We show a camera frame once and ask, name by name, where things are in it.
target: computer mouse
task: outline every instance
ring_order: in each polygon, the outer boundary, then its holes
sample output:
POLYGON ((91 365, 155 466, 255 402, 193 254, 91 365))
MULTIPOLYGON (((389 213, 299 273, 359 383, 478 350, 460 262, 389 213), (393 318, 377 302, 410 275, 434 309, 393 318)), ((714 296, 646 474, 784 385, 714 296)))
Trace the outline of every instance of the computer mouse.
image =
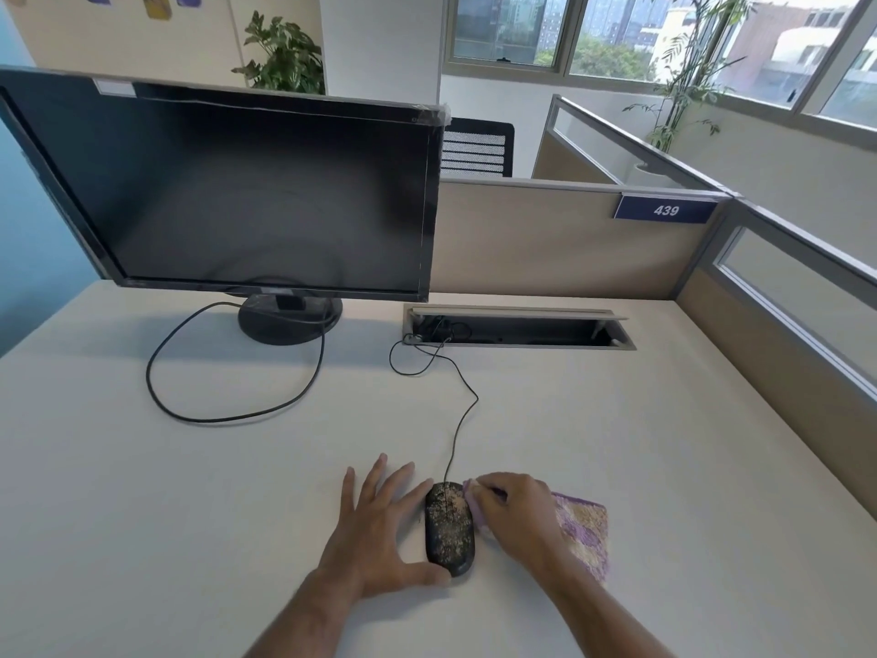
POLYGON ((475 525, 459 483, 436 483, 426 495, 426 558, 459 577, 475 560, 475 525))

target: white desk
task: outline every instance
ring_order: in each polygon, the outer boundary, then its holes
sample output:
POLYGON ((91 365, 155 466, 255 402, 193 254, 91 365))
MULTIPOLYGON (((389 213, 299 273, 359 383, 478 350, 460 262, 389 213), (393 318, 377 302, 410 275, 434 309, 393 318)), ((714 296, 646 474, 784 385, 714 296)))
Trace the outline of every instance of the white desk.
MULTIPOLYGON (((440 477, 470 399, 447 363, 392 374, 398 303, 345 303, 300 405, 204 428, 148 398, 148 355, 214 298, 98 282, 0 361, 0 654, 237 658, 311 569, 345 466, 440 477)), ((682 656, 865 656, 877 646, 877 523, 672 302, 594 306, 636 352, 455 348, 481 394, 451 477, 526 470, 608 506, 608 588, 682 656)), ((155 369, 191 415, 279 403, 318 342, 272 348, 231 310, 155 369)), ((411 356, 411 367, 422 356, 411 356)), ((423 525, 402 554, 423 557, 423 525)), ((344 656, 564 656, 541 592, 479 539, 466 582, 360 605, 344 656)))

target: blue sign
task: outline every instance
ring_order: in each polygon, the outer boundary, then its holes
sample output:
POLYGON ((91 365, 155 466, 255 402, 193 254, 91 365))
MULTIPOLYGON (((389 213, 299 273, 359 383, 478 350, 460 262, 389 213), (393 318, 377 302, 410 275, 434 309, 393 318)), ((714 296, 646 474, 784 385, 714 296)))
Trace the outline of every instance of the blue sign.
POLYGON ((717 205, 716 201, 621 194, 613 218, 645 222, 707 223, 717 205))

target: monitor base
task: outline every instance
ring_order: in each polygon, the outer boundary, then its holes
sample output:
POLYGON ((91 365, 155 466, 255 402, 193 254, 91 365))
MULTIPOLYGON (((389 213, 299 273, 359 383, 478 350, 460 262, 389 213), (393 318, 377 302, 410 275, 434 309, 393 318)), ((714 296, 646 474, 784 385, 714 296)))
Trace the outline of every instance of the monitor base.
POLYGON ((339 298, 249 296, 238 310, 238 325, 259 343, 290 346, 332 330, 341 310, 339 298))

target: left hand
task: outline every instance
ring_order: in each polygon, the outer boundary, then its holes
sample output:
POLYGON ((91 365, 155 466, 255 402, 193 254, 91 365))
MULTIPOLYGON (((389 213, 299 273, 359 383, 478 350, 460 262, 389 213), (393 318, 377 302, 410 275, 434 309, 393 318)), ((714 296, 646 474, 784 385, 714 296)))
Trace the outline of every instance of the left hand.
POLYGON ((341 511, 338 526, 326 543, 320 565, 332 578, 342 578, 350 585, 354 598, 373 597, 411 586, 445 585, 451 575, 442 566, 432 563, 404 563, 396 547, 396 533, 402 520, 420 505, 433 486, 433 480, 420 485, 398 501, 393 497, 414 473, 409 462, 378 489, 378 482, 387 466, 382 454, 368 472, 359 503, 354 508, 354 470, 347 468, 341 485, 341 511))

